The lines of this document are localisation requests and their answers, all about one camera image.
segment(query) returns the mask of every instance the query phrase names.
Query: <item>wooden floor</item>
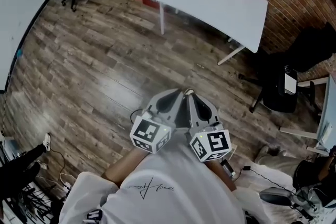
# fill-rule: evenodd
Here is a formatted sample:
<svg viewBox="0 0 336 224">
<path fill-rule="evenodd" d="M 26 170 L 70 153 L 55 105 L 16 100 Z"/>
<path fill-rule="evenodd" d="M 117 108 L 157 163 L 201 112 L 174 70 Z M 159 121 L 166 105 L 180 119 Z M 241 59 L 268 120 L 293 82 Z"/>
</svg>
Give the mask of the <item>wooden floor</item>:
<svg viewBox="0 0 336 224">
<path fill-rule="evenodd" d="M 282 134 L 280 126 L 316 131 L 311 109 L 299 98 L 294 114 L 249 106 L 257 86 L 241 82 L 239 73 L 254 76 L 253 54 L 242 51 L 229 62 L 220 58 L 236 46 L 215 29 L 184 14 L 166 16 L 166 34 L 160 34 L 158 10 L 135 0 L 81 0 L 73 13 L 51 0 L 34 24 L 16 63 L 7 97 L 5 134 L 24 150 L 52 134 L 52 149 L 65 157 L 64 173 L 101 174 L 131 147 L 130 114 L 144 108 L 152 95 L 175 87 L 191 87 L 218 108 L 232 142 L 238 145 L 233 168 L 253 160 L 264 144 L 281 147 L 306 158 L 312 140 Z M 48 173 L 59 182 L 60 154 L 43 157 Z M 73 183 L 69 176 L 64 181 Z M 42 185 L 46 181 L 38 178 Z M 238 184 L 264 189 L 256 175 Z M 291 223 L 274 207 L 277 223 Z"/>
</svg>

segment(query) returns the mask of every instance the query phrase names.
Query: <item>person in black clothing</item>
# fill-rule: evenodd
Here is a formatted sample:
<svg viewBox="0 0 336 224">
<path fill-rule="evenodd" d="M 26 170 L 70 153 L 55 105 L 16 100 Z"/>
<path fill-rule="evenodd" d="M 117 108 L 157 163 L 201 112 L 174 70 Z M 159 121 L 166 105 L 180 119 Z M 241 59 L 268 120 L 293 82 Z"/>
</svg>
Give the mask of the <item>person in black clothing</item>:
<svg viewBox="0 0 336 224">
<path fill-rule="evenodd" d="M 31 183 L 41 168 L 48 169 L 40 161 L 28 167 L 43 153 L 50 151 L 50 141 L 51 137 L 47 133 L 42 144 L 0 167 L 0 219 L 3 219 L 3 200 L 17 194 Z"/>
<path fill-rule="evenodd" d="M 287 157 L 286 151 L 271 156 L 268 150 L 268 146 L 264 146 L 254 162 L 291 176 L 296 190 L 311 186 L 323 206 L 336 199 L 336 145 L 331 149 L 329 157 L 318 157 L 314 163 Z"/>
</svg>

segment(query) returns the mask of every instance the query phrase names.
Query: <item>black baseboard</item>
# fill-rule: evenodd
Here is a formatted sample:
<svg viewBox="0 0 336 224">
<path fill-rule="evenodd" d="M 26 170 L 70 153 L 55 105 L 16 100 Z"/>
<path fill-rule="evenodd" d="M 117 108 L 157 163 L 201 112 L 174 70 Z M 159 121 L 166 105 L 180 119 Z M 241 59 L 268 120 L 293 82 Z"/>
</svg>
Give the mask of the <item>black baseboard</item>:
<svg viewBox="0 0 336 224">
<path fill-rule="evenodd" d="M 8 88 L 8 84 L 9 84 L 9 78 L 11 77 L 12 75 L 12 72 L 13 72 L 13 69 L 14 69 L 14 65 L 15 65 L 15 62 L 16 62 L 16 59 L 17 59 L 17 52 L 22 48 L 22 45 L 23 43 L 25 42 L 26 40 L 26 37 L 29 33 L 29 31 L 31 30 L 31 28 L 33 27 L 36 19 L 38 18 L 38 16 L 40 15 L 40 13 L 42 12 L 42 10 L 44 9 L 44 7 L 48 4 L 49 0 L 44 0 L 44 2 L 42 3 L 41 7 L 38 9 L 38 11 L 36 12 L 36 14 L 34 15 L 34 17 L 32 18 L 32 20 L 30 21 L 25 33 L 23 34 L 21 40 L 20 40 L 20 43 L 19 45 L 17 46 L 17 49 L 16 49 L 16 52 L 14 54 L 14 58 L 13 58 L 13 61 L 12 61 L 12 64 L 10 65 L 10 70 L 9 70 L 9 73 L 8 73 L 8 77 L 7 77 L 7 81 L 6 81 L 6 86 L 5 86 L 5 90 L 0 90 L 0 93 L 5 93 L 7 91 L 7 88 Z"/>
</svg>

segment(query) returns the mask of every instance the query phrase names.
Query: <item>beige pants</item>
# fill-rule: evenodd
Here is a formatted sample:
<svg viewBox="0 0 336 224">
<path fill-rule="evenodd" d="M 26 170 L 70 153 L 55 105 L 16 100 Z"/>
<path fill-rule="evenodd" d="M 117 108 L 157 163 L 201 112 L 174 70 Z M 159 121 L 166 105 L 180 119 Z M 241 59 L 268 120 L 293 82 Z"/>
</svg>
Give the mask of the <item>beige pants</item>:
<svg viewBox="0 0 336 224">
<path fill-rule="evenodd" d="M 301 159 L 286 156 L 271 156 L 269 154 L 265 154 L 258 160 L 257 164 L 279 170 L 293 178 L 295 170 L 301 162 Z"/>
</svg>

